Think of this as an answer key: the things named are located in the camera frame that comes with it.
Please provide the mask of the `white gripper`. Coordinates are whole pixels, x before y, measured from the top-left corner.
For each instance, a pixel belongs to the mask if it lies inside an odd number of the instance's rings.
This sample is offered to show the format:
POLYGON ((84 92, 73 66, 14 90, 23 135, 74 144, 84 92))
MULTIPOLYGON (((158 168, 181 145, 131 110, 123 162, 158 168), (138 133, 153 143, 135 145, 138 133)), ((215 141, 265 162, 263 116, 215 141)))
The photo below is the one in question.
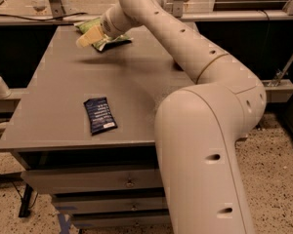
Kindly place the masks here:
POLYGON ((125 34, 131 28, 139 27, 140 24, 127 16, 119 4, 115 4, 102 14, 100 25, 92 26, 86 33, 80 36, 76 45, 78 48, 84 48, 102 40, 105 35, 111 38, 117 38, 125 34))

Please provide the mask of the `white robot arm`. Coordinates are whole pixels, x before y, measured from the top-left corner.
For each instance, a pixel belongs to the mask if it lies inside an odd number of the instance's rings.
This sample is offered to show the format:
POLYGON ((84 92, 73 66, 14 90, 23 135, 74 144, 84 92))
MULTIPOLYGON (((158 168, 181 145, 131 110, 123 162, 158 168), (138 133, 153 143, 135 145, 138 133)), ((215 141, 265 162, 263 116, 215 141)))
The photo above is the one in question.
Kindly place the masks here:
POLYGON ((141 25, 192 82, 162 100, 154 123, 174 234, 255 234, 235 144, 264 114, 267 96, 261 80, 163 10, 160 0, 118 0, 77 44, 86 47, 141 25))

